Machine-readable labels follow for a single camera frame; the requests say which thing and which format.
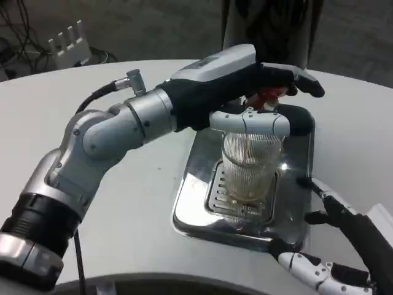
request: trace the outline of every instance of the silver robot arm segment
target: silver robot arm segment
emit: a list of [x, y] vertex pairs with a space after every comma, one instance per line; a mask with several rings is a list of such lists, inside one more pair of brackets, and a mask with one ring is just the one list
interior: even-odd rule
[[[288, 85], [312, 96], [324, 95], [315, 78], [294, 66], [256, 63], [249, 44], [193, 63], [147, 93], [137, 71], [113, 82], [114, 91], [133, 87], [136, 97], [108, 112], [82, 111], [69, 121], [60, 147], [40, 161], [0, 229], [0, 276], [40, 291], [53, 289], [68, 240], [82, 222], [103, 176], [127, 151], [172, 131], [207, 128], [210, 114], [229, 101], [261, 87]], [[94, 99], [100, 93], [95, 92]], [[292, 111], [282, 107], [278, 112], [288, 118], [280, 119], [279, 132], [308, 132], [293, 128], [298, 118], [291, 117]], [[256, 133], [277, 124], [276, 115], [264, 116], [270, 119], [249, 125]]]

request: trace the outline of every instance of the ribbed cup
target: ribbed cup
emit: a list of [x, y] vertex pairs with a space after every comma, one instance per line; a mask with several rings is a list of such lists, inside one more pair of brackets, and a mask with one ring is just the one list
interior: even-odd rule
[[276, 135], [226, 133], [222, 159], [226, 189], [234, 199], [264, 200], [280, 161], [282, 143]]

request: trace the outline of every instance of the white table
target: white table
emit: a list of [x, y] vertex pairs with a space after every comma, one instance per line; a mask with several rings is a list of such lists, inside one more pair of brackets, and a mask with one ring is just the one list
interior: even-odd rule
[[[133, 68], [141, 69], [146, 87], [151, 89], [190, 62], [134, 61], [1, 83], [0, 223], [10, 215], [38, 161], [58, 147], [68, 120], [92, 91]], [[314, 175], [359, 212], [366, 213], [381, 202], [393, 213], [393, 90], [331, 74], [312, 74], [325, 87], [324, 98], [300, 94], [282, 102], [309, 109], [316, 120]], [[124, 90], [91, 107], [107, 109], [130, 96], [132, 90]], [[314, 294], [267, 254], [187, 238], [174, 231], [171, 210], [194, 134], [184, 130], [131, 151], [104, 177], [80, 226], [86, 276], [181, 273], [272, 295]], [[316, 197], [313, 207], [321, 207]], [[329, 226], [311, 229], [307, 251], [328, 261], [364, 268], [349, 242]], [[64, 265], [59, 283], [77, 280], [72, 242]]]

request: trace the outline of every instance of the gray floor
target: gray floor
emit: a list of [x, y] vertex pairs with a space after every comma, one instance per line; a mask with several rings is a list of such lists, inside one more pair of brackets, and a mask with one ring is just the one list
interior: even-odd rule
[[[25, 2], [42, 44], [82, 19], [89, 43], [120, 61], [202, 58], [220, 49], [219, 0]], [[393, 0], [326, 0], [308, 67], [393, 87], [392, 29]]]

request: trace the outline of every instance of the cable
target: cable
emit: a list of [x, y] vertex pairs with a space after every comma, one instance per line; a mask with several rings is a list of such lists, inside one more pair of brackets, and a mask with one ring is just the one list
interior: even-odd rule
[[79, 275], [79, 293], [80, 295], [87, 295], [84, 263], [82, 260], [82, 250], [80, 248], [78, 230], [75, 231], [74, 243], [75, 243], [75, 254], [76, 254], [76, 262], [77, 262], [78, 275]]
[[[107, 95], [108, 93], [116, 91], [115, 82], [111, 82], [102, 86], [100, 89], [94, 91], [86, 100], [79, 106], [76, 114], [84, 111], [87, 106], [94, 100]], [[76, 254], [76, 261], [78, 267], [78, 275], [79, 275], [79, 293], [80, 295], [87, 295], [86, 290], [86, 279], [85, 279], [85, 272], [84, 272], [84, 264], [82, 260], [82, 250], [80, 249], [80, 240], [79, 240], [79, 232], [76, 230], [74, 236], [74, 243], [75, 243], [75, 254]]]
[[98, 48], [93, 47], [93, 46], [90, 46], [90, 50], [91, 50], [92, 53], [95, 51], [96, 53], [104, 53], [104, 54], [106, 54], [108, 57], [110, 57], [111, 59], [113, 59], [113, 61], [114, 61], [115, 63], [119, 61], [119, 60], [117, 59], [117, 57], [116, 57], [113, 53], [110, 53], [110, 52], [108, 52], [108, 51], [106, 51], [106, 50], [98, 49]]
[[105, 86], [102, 86], [100, 89], [94, 91], [88, 98], [85, 99], [85, 101], [79, 106], [78, 110], [76, 111], [75, 114], [78, 114], [79, 112], [84, 111], [87, 106], [92, 103], [92, 101], [97, 100], [98, 98], [107, 95], [111, 92], [116, 91], [116, 85], [115, 82], [112, 81], [111, 83], [106, 84]]
[[[43, 57], [46, 57], [46, 62], [45, 62], [45, 66], [44, 66], [44, 71], [45, 71], [47, 64], [48, 64], [48, 59], [49, 59], [47, 54], [49, 52], [48, 52], [48, 50], [44, 49], [43, 46], [41, 46], [39, 44], [37, 32], [30, 25], [29, 14], [28, 14], [28, 10], [26, 8], [24, 0], [17, 0], [16, 2], [17, 2], [17, 6], [18, 6], [19, 15], [20, 15], [20, 18], [22, 21], [22, 23], [19, 23], [19, 24], [12, 23], [8, 11], [6, 10], [6, 8], [2, 4], [0, 4], [0, 15], [6, 23], [6, 24], [0, 25], [0, 26], [8, 26], [11, 29], [11, 31], [14, 33], [15, 37], [18, 39], [18, 43], [19, 43], [19, 47], [20, 47], [20, 50], [17, 53], [16, 59], [13, 60], [12, 62], [15, 62], [20, 57], [24, 57], [25, 60], [29, 64], [31, 73], [35, 74], [35, 73], [38, 73], [37, 65], [38, 65], [39, 61]], [[33, 32], [34, 40], [31, 37], [30, 32]], [[33, 48], [40, 53], [40, 55], [34, 60], [34, 65], [33, 65], [33, 61], [29, 58], [29, 55], [26, 50], [26, 46], [28, 44], [32, 45]]]

